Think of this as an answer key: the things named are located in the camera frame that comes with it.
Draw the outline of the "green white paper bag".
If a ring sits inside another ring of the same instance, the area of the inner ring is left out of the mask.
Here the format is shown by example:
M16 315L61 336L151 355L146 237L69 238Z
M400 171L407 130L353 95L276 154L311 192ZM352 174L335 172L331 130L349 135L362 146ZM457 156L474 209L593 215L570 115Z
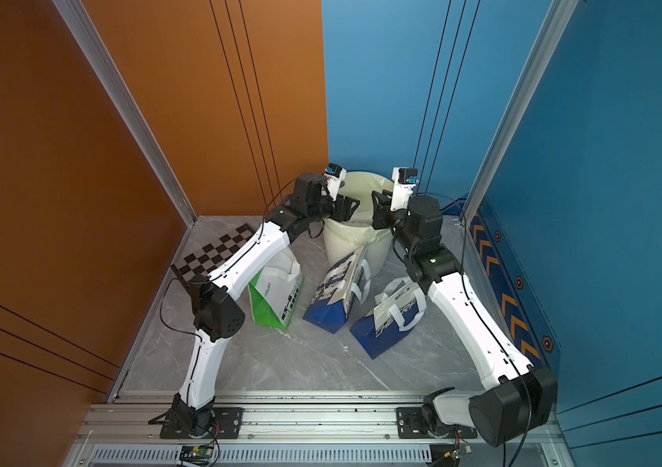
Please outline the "green white paper bag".
M305 276L290 248L280 251L249 282L253 322L286 330L295 311Z

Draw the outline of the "blue white bag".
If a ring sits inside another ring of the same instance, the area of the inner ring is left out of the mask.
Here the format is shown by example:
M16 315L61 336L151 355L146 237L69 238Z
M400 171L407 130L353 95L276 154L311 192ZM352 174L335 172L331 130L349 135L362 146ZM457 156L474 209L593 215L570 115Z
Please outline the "blue white bag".
M371 269L366 247L339 260L323 278L303 319L335 334L342 329L355 303L364 303L371 289Z
M428 308L420 285L408 276L391 280L375 301L375 307L350 327L350 332L371 359L406 338Z

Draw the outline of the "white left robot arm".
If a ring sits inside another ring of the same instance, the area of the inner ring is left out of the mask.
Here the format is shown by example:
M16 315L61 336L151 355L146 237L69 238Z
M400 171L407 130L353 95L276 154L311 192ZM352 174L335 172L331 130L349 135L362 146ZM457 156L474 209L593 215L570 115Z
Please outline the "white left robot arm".
M149 420L161 426L162 439L217 436L216 380L227 344L245 323L238 299L259 270L311 224L328 218L350 220L359 201L339 193L346 175L346 169L334 163L322 175L301 174L294 180L293 192L269 209L261 227L226 263L201 281L177 276L191 299L195 341L184 383L171 407Z

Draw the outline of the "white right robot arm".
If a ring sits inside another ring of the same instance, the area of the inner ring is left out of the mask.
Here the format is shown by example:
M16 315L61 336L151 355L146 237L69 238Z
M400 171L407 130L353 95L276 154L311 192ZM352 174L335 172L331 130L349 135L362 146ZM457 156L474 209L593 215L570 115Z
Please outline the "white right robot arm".
M463 262L442 242L443 215L434 198L416 195L404 207L395 206L391 192L371 198L373 228L392 232L403 247L408 276L446 316L484 387L475 396L453 389L426 396L426 433L445 437L460 427L473 428L492 447L525 440L549 420L558 393L554 373L533 365L478 300Z

